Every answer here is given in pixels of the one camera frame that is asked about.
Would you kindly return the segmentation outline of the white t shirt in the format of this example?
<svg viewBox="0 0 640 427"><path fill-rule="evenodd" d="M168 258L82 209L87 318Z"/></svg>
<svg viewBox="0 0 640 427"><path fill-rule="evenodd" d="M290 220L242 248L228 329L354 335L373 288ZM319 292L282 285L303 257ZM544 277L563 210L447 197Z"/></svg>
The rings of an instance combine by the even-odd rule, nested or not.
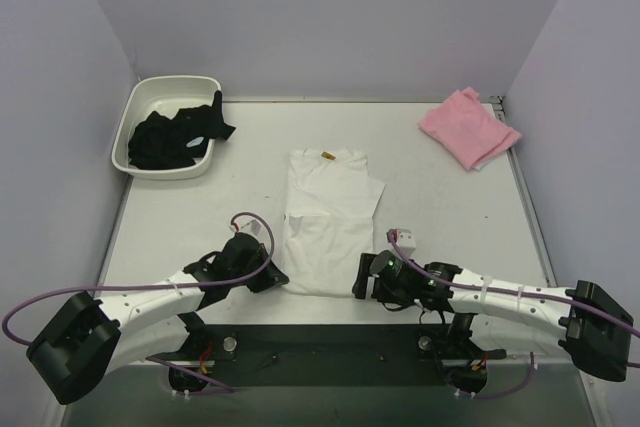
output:
<svg viewBox="0 0 640 427"><path fill-rule="evenodd" d="M385 183L358 150L289 154L282 270L293 295L351 295L360 255L374 247L373 218Z"/></svg>

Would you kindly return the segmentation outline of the pink t shirt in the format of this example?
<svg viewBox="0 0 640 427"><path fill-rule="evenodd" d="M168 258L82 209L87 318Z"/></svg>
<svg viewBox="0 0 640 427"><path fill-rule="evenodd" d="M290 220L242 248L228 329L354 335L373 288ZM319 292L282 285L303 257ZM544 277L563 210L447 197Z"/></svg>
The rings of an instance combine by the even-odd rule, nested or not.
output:
<svg viewBox="0 0 640 427"><path fill-rule="evenodd" d="M496 119L471 87L453 92L438 107L430 109L417 126L466 171L480 171L522 138L520 132Z"/></svg>

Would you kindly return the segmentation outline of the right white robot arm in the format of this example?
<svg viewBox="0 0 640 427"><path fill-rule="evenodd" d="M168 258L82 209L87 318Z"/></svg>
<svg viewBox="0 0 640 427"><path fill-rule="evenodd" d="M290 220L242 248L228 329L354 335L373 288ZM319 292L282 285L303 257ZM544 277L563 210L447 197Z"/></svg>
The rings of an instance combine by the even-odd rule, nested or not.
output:
<svg viewBox="0 0 640 427"><path fill-rule="evenodd" d="M602 287L581 280L573 288L519 285L457 265L420 266L385 250L360 257L352 293L400 308L454 316L441 344L465 353L533 352L568 357L580 371L623 382L631 367L633 317Z"/></svg>

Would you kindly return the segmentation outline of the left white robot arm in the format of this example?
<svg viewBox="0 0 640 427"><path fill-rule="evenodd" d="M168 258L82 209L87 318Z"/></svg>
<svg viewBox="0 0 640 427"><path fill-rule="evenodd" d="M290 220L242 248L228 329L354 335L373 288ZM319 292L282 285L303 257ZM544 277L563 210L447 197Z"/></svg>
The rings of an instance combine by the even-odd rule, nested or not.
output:
<svg viewBox="0 0 640 427"><path fill-rule="evenodd" d="M287 284L256 237L235 234L219 251L144 291L70 297L27 349L27 357L56 400L76 402L108 373L156 354L193 358L204 349L198 311L232 288L260 293Z"/></svg>

